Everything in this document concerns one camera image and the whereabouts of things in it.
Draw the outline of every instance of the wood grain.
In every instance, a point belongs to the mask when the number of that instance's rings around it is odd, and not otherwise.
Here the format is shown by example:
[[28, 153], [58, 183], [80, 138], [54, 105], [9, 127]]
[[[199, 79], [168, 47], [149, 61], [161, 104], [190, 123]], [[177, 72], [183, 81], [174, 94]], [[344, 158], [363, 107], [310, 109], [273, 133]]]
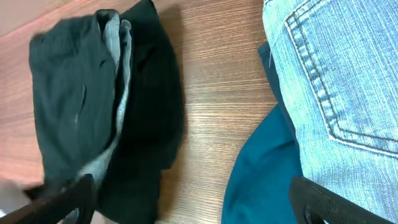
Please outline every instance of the wood grain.
[[[43, 176], [27, 63], [30, 37], [60, 18], [101, 8], [123, 12], [135, 2], [65, 1], [0, 37], [0, 177], [31, 184]], [[162, 223], [219, 223], [236, 156], [275, 105], [257, 54], [266, 40], [262, 1], [154, 2], [177, 54], [187, 112], [182, 148], [164, 171], [160, 217]]]

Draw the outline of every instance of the teal fabric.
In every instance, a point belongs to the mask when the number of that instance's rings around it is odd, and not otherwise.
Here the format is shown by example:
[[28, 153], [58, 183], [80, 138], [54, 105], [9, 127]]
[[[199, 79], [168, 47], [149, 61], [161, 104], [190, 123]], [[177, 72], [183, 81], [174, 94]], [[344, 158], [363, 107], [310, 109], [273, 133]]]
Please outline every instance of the teal fabric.
[[296, 223], [289, 202], [292, 177], [302, 176], [294, 127], [286, 112], [269, 46], [259, 53], [279, 104], [264, 118], [236, 159], [224, 196], [222, 224]]

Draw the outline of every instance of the dark green fabric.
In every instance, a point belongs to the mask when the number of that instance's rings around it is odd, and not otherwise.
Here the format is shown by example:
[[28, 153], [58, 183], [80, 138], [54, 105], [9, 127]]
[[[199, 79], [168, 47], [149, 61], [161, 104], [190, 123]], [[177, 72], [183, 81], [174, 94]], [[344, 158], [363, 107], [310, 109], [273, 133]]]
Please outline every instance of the dark green fabric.
[[[132, 25], [131, 86], [121, 139], [98, 192], [98, 210], [118, 223], [153, 223], [160, 171], [171, 167], [182, 140], [180, 77], [152, 1], [137, 3], [121, 19]], [[118, 81], [100, 27], [95, 16], [67, 19], [30, 43], [45, 184], [74, 177], [112, 139]]]

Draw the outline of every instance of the light blue denim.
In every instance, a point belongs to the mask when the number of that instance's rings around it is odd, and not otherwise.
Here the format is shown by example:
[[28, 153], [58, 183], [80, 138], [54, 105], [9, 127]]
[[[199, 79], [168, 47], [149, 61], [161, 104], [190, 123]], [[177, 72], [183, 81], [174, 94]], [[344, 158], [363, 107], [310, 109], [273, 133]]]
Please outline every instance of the light blue denim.
[[398, 223], [398, 3], [264, 1], [305, 177]]

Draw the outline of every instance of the jeans pocket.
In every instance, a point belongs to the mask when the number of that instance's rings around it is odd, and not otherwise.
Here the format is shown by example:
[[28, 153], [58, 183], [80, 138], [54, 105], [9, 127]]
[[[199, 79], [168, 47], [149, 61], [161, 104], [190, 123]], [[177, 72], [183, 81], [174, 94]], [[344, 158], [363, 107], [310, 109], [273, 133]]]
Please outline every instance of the jeans pocket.
[[398, 157], [398, 5], [307, 0], [285, 21], [331, 139]]

